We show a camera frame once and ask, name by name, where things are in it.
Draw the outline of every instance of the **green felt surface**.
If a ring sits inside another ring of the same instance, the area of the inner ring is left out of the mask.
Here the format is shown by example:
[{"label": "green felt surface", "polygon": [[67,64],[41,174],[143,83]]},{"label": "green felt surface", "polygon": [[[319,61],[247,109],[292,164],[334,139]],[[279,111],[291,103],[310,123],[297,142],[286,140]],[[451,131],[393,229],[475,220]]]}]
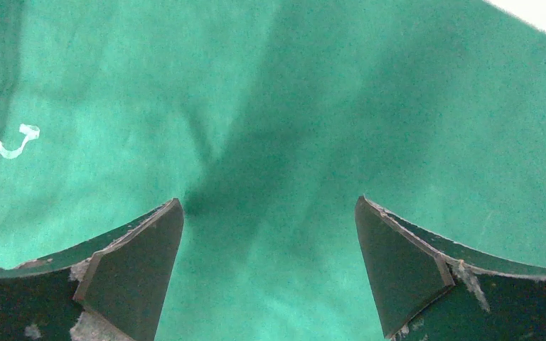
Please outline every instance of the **green felt surface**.
[{"label": "green felt surface", "polygon": [[186,209],[157,340],[382,340],[361,194],[546,266],[546,36],[481,1],[0,1],[0,266]]}]

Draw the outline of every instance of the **green fabric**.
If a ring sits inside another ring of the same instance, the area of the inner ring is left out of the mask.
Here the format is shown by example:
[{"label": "green fabric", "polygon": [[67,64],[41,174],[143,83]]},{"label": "green fabric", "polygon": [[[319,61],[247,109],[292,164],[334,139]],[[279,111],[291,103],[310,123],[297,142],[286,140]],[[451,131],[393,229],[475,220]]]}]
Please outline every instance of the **green fabric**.
[{"label": "green fabric", "polygon": [[382,340],[363,193],[546,266],[542,33],[481,1],[84,2],[0,1],[0,140],[41,129],[0,156],[0,266],[179,197],[157,340]]}]

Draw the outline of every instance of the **small white debris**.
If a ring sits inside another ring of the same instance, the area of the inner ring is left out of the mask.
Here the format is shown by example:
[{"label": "small white debris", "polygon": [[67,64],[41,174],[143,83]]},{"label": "small white debris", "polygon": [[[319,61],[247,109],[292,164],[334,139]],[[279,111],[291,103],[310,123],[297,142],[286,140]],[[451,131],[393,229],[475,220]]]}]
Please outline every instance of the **small white debris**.
[{"label": "small white debris", "polygon": [[411,329],[418,330],[421,327],[424,326],[424,319],[423,318],[417,318],[411,322]]},{"label": "small white debris", "polygon": [[22,145],[19,146],[19,148],[17,148],[16,150],[8,151],[7,149],[5,149],[5,147],[3,147],[3,142],[1,142],[0,140],[1,156],[9,159],[17,158],[18,156],[20,156],[20,154],[22,154],[22,151],[24,150],[24,147],[26,146],[28,141],[38,139],[38,136],[41,134],[41,130],[37,126],[30,126],[24,123],[20,124],[20,132],[26,135],[26,137],[24,137]]},{"label": "small white debris", "polygon": [[70,275],[68,280],[70,281],[82,281],[85,277],[85,273],[89,268],[89,258],[79,261],[78,263],[70,267]]},{"label": "small white debris", "polygon": [[476,277],[474,272],[472,272],[470,269],[466,269],[466,265],[463,259],[459,260],[458,266],[454,266],[454,270],[457,278],[459,278],[462,282],[464,282],[464,284],[466,284],[466,288],[468,289],[468,291],[474,293],[482,309],[484,309],[487,313],[490,313],[491,307],[489,306],[488,301],[484,296],[484,292],[480,287],[478,277]]},{"label": "small white debris", "polygon": [[101,317],[83,311],[70,329],[72,341],[133,341]]},{"label": "small white debris", "polygon": [[24,328],[24,336],[29,337],[32,340],[38,340],[42,337],[41,331],[38,329],[36,323],[28,325]]}]

